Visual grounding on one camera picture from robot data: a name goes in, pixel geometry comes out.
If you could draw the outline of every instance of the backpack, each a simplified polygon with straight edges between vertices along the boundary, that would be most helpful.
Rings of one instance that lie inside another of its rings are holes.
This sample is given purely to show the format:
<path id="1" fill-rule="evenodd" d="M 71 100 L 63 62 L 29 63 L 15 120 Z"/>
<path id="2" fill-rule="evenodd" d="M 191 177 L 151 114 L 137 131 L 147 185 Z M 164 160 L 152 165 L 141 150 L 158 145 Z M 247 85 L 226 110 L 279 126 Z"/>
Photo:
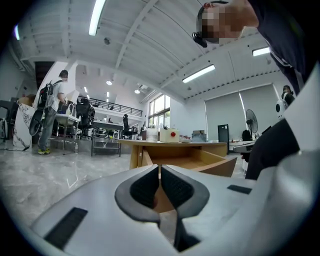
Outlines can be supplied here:
<path id="1" fill-rule="evenodd" d="M 40 90 L 38 108 L 44 109 L 50 107 L 54 102 L 54 86 L 58 83 L 61 83 L 62 80 L 56 81 L 54 84 L 51 84 L 52 80 L 45 85 L 44 88 Z"/>

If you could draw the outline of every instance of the metal shelf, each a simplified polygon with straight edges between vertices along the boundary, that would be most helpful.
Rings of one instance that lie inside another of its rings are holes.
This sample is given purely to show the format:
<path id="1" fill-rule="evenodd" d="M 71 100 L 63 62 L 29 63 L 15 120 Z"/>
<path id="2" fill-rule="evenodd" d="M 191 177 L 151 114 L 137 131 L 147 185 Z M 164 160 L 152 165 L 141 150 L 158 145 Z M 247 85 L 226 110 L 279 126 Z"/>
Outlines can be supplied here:
<path id="1" fill-rule="evenodd" d="M 91 156 L 96 153 L 96 149 L 99 150 L 117 150 L 119 153 L 119 157 L 121 156 L 121 144 L 119 143 L 118 138 L 104 138 L 96 136 L 96 129 L 93 129 L 92 139 L 91 139 Z M 121 138 L 122 131 L 120 130 L 118 136 Z M 97 146 L 96 143 L 103 143 L 104 145 Z"/>
<path id="2" fill-rule="evenodd" d="M 112 147 L 112 146 L 94 146 L 93 147 L 94 149 L 100 149 L 100 150 L 119 150 L 120 148 L 119 147 Z"/>

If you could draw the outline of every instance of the black office chair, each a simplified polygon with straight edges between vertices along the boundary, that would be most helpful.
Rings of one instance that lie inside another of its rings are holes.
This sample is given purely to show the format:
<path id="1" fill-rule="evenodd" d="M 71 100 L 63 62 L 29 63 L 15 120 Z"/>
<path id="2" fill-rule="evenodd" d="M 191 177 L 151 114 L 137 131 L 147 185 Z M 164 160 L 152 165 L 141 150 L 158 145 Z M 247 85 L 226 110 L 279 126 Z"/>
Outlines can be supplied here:
<path id="1" fill-rule="evenodd" d="M 130 140 L 131 140 L 132 139 L 132 135 L 136 135 L 136 134 L 138 134 L 137 131 L 133 130 L 132 128 L 129 128 L 128 115 L 125 114 L 123 116 L 123 133 L 122 133 L 122 137 L 128 136 L 130 138 Z"/>
<path id="2" fill-rule="evenodd" d="M 81 120 L 78 125 L 78 129 L 81 130 L 79 135 L 80 140 L 82 137 L 91 138 L 88 133 L 88 129 L 91 129 L 95 120 L 95 109 L 90 105 L 87 98 L 82 98 L 81 103 L 78 103 L 75 107 L 76 109 L 76 118 L 81 117 Z"/>

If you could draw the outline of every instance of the white robot part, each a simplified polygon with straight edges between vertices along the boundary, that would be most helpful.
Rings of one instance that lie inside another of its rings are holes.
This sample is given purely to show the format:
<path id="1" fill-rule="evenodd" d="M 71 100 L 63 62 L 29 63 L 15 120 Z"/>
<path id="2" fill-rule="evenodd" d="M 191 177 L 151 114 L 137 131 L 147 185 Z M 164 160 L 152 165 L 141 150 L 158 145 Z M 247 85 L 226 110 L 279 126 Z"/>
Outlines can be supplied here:
<path id="1" fill-rule="evenodd" d="M 275 111 L 276 111 L 276 116 L 279 120 L 284 119 L 284 114 L 286 109 L 288 108 L 288 103 L 284 99 L 278 100 L 278 102 L 275 105 Z"/>

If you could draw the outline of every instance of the window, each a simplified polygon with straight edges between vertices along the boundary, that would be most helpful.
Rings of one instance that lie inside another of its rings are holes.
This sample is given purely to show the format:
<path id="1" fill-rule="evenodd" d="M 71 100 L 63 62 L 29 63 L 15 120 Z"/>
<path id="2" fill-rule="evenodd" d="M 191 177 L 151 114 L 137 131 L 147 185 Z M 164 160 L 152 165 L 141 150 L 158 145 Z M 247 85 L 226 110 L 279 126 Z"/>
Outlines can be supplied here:
<path id="1" fill-rule="evenodd" d="M 154 113 L 159 113 L 165 109 L 165 96 L 162 95 L 154 101 Z"/>
<path id="2" fill-rule="evenodd" d="M 155 125 L 160 131 L 160 128 L 166 126 L 170 128 L 170 97 L 161 95 L 150 102 L 149 105 L 149 127 Z"/>

